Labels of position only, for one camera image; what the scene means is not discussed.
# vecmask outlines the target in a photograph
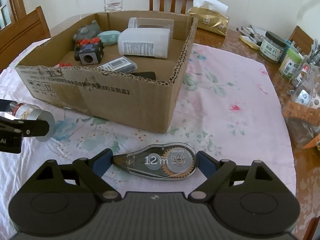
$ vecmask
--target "light blue object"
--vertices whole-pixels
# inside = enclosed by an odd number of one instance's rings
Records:
[[[297,51],[297,49],[294,46],[292,46],[291,41],[284,39],[284,42],[286,43],[286,46],[285,46],[284,51],[279,59],[280,63],[283,62],[285,56],[287,55],[288,49],[293,49],[295,52],[299,53],[299,51]]]
[[[101,39],[105,46],[118,43],[118,37],[121,34],[119,31],[107,31],[98,34],[97,37]]]

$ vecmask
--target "gray toy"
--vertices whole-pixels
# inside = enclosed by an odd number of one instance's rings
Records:
[[[100,30],[100,26],[96,20],[92,21],[92,24],[85,25],[83,28],[78,30],[78,33],[73,35],[73,40],[85,40],[85,39],[93,39],[97,37],[102,31]]]

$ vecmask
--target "correction tape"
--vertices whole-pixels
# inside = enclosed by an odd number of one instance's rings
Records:
[[[112,164],[130,174],[156,180],[183,180],[197,168],[196,152],[185,143],[152,144],[113,156]]]

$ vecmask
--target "floral tablecloth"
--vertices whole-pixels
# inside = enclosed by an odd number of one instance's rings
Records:
[[[166,134],[139,130],[98,117],[63,110],[33,98],[14,70],[26,49],[0,75],[0,96],[50,111],[56,120],[54,139],[25,138],[19,155],[0,154],[0,239],[14,234],[7,207],[10,199],[47,159],[59,164],[91,158],[105,148],[114,154],[150,144],[183,142],[216,159],[239,165],[263,160],[295,193],[296,176],[290,139],[276,92],[265,66],[239,55],[194,44],[171,125]],[[122,195],[126,191],[182,191],[205,181],[197,170],[184,181],[164,182],[132,176],[111,167],[103,179]]]

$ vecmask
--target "gold tissue package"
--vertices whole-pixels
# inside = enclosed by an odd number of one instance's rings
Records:
[[[192,7],[188,14],[198,18],[198,28],[224,37],[227,35],[229,17],[225,17],[216,11],[198,7]]]

